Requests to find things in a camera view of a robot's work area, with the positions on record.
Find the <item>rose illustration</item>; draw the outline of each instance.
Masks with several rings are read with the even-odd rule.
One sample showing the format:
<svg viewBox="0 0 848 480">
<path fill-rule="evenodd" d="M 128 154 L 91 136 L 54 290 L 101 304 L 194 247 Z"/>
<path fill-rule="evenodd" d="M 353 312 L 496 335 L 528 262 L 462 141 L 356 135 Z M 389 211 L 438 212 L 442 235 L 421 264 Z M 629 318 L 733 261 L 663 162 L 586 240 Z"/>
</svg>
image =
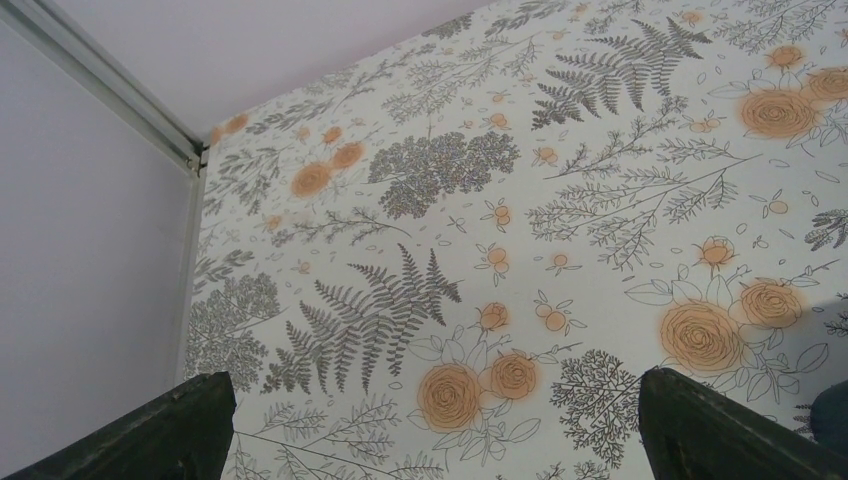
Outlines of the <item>rose illustration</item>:
<svg viewBox="0 0 848 480">
<path fill-rule="evenodd" d="M 292 180 L 292 193 L 300 198 L 311 197 L 330 183 L 330 170 L 320 164 L 312 163 L 300 169 Z"/>
<path fill-rule="evenodd" d="M 730 315 L 736 321 L 772 328 L 794 324 L 801 313 L 801 302 L 792 290 L 770 279 L 743 290 L 730 306 Z"/>
<path fill-rule="evenodd" d="M 490 303 L 480 312 L 480 326 L 484 330 L 494 330 L 506 325 L 509 312 L 502 303 Z"/>
<path fill-rule="evenodd" d="M 751 131 L 775 138 L 789 138 L 816 125 L 817 113 L 810 100 L 798 92 L 764 90 L 742 105 L 742 122 Z"/>
<path fill-rule="evenodd" d="M 505 355 L 483 370 L 480 384 L 496 397 L 524 398 L 536 388 L 536 364 L 517 353 Z"/>
<path fill-rule="evenodd" d="M 464 365 L 440 365 L 427 372 L 418 387 L 418 406 L 436 432 L 463 430 L 480 413 L 477 376 Z"/>
<path fill-rule="evenodd" d="M 821 100 L 848 98 L 848 67 L 825 68 L 810 74 L 807 86 L 813 96 Z"/>
<path fill-rule="evenodd" d="M 727 312 L 709 303 L 671 309 L 663 318 L 660 334 L 663 348 L 690 370 L 726 370 L 742 353 L 736 325 Z"/>
<path fill-rule="evenodd" d="M 333 155 L 333 158 L 330 160 L 330 166 L 339 169 L 350 167 L 358 162 L 364 153 L 365 146 L 361 143 L 348 143 Z"/>
</svg>

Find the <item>dark object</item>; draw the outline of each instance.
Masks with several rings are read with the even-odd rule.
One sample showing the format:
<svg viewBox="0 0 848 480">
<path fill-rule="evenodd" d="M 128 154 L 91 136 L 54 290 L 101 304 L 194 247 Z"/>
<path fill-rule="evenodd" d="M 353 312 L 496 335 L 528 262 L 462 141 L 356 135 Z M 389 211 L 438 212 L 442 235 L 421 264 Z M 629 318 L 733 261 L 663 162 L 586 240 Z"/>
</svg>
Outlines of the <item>dark object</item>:
<svg viewBox="0 0 848 480">
<path fill-rule="evenodd" d="M 656 479 L 848 479 L 848 459 L 674 370 L 649 370 L 639 431 Z"/>
<path fill-rule="evenodd" d="M 810 429 L 819 445 L 848 457 L 848 382 L 816 397 L 810 409 Z"/>
<path fill-rule="evenodd" d="M 198 375 L 7 479 L 217 480 L 235 407 L 228 373 Z"/>
</svg>

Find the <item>floral wallpaper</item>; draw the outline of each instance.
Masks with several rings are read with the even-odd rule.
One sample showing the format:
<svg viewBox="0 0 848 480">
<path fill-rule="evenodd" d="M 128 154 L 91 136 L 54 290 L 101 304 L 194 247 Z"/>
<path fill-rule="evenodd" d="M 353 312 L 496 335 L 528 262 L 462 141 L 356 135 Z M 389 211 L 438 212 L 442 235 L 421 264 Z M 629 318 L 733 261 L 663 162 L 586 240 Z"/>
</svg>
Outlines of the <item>floral wallpaper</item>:
<svg viewBox="0 0 848 480">
<path fill-rule="evenodd" d="M 809 436 L 848 362 L 848 2 L 515 0 L 211 137 L 234 479 L 649 478 L 642 372 Z"/>
</svg>

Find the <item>orange berry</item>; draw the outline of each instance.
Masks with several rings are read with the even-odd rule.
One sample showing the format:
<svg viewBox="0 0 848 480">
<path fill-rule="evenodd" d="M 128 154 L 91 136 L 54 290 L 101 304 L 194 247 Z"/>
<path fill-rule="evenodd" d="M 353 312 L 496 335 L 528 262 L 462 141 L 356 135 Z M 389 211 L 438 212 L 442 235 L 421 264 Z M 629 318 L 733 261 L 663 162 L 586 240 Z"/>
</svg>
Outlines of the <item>orange berry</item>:
<svg viewBox="0 0 848 480">
<path fill-rule="evenodd" d="M 489 263 L 496 264 L 501 263 L 506 258 L 506 250 L 503 248 L 495 248 L 488 255 L 486 255 L 486 259 L 489 260 Z"/>
<path fill-rule="evenodd" d="M 565 315 L 560 312 L 553 312 L 545 318 L 545 326 L 548 330 L 556 332 L 565 327 Z"/>
</svg>

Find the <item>small orange flower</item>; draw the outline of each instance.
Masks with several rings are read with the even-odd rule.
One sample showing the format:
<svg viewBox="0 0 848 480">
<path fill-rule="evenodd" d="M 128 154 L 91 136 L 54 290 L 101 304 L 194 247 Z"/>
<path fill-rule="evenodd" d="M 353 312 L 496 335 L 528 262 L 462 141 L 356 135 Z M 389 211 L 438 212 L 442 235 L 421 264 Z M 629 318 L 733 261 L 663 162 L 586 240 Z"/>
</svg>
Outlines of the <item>small orange flower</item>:
<svg viewBox="0 0 848 480">
<path fill-rule="evenodd" d="M 789 138 L 816 126 L 820 115 L 798 92 L 770 90 L 750 95 L 742 104 L 742 122 L 761 135 Z"/>
<path fill-rule="evenodd" d="M 338 169 L 350 167 L 358 162 L 364 153 L 365 146 L 362 143 L 348 143 L 333 155 L 330 166 Z"/>
<path fill-rule="evenodd" d="M 223 138 L 223 137 L 224 137 L 224 131 L 221 129 L 221 127 L 213 128 L 212 134 L 209 135 L 209 145 L 214 147 L 215 145 L 218 144 L 218 142 L 221 141 L 221 138 Z"/>
<path fill-rule="evenodd" d="M 500 398 L 524 398 L 536 388 L 536 364 L 517 353 L 504 355 L 480 373 L 480 386 Z"/>
<path fill-rule="evenodd" d="M 777 47 L 773 52 L 766 55 L 766 57 L 771 61 L 769 64 L 770 67 L 788 68 L 797 65 L 804 58 L 804 54 L 800 48 L 788 45 Z"/>
<path fill-rule="evenodd" d="M 270 215 L 265 219 L 265 228 L 269 232 L 273 232 L 274 230 L 280 228 L 280 224 L 283 223 L 282 215 Z"/>
<path fill-rule="evenodd" d="M 342 136 L 341 127 L 332 127 L 324 134 L 324 143 L 330 145 L 335 143 Z"/>
<path fill-rule="evenodd" d="M 231 118 L 229 122 L 227 122 L 227 124 L 224 126 L 224 131 L 232 135 L 241 130 L 242 128 L 246 127 L 247 120 L 248 118 L 246 113 L 236 115 L 235 117 Z"/>
<path fill-rule="evenodd" d="M 480 312 L 480 326 L 484 330 L 495 330 L 507 324 L 509 312 L 502 303 L 490 303 Z"/>
<path fill-rule="evenodd" d="M 820 100 L 848 98 L 848 67 L 824 68 L 810 74 L 808 88 Z"/>
<path fill-rule="evenodd" d="M 480 414 L 482 390 L 477 375 L 464 365 L 433 367 L 418 386 L 418 406 L 427 425 L 447 433 L 467 428 Z"/>
<path fill-rule="evenodd" d="M 306 198 L 320 192 L 330 183 L 330 169 L 320 163 L 312 163 L 300 169 L 292 180 L 292 193 Z"/>
<path fill-rule="evenodd" d="M 698 247 L 701 250 L 701 256 L 698 259 L 697 264 L 707 264 L 710 268 L 718 268 L 730 263 L 730 260 L 735 257 L 733 250 L 733 243 L 725 237 L 713 236 L 707 238 L 702 247 Z"/>
<path fill-rule="evenodd" d="M 786 328 L 797 322 L 803 310 L 792 290 L 771 279 L 760 280 L 743 290 L 730 306 L 733 319 L 771 328 Z"/>
</svg>

